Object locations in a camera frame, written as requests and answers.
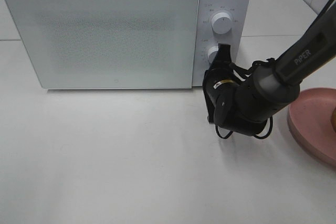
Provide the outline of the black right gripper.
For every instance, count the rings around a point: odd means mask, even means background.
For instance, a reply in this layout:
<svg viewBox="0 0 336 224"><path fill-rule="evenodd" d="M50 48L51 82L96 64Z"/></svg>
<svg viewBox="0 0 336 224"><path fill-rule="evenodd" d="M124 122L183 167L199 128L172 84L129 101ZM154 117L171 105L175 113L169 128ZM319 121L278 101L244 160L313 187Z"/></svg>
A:
<svg viewBox="0 0 336 224"><path fill-rule="evenodd" d="M231 62L230 45L219 44L214 60L204 73L202 88L209 123L225 124L233 107L234 93L240 80L230 68Z"/></svg>

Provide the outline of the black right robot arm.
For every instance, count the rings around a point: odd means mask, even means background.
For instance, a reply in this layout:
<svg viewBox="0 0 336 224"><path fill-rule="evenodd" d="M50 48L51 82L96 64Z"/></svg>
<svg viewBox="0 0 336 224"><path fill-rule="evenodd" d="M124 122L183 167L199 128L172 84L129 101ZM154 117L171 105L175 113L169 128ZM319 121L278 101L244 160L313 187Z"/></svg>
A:
<svg viewBox="0 0 336 224"><path fill-rule="evenodd" d="M328 0L302 35L277 59L244 69L232 62L230 45L219 44L202 89L207 120L219 138L233 133L267 138L273 115L295 101L300 84L335 57L335 0Z"/></svg>

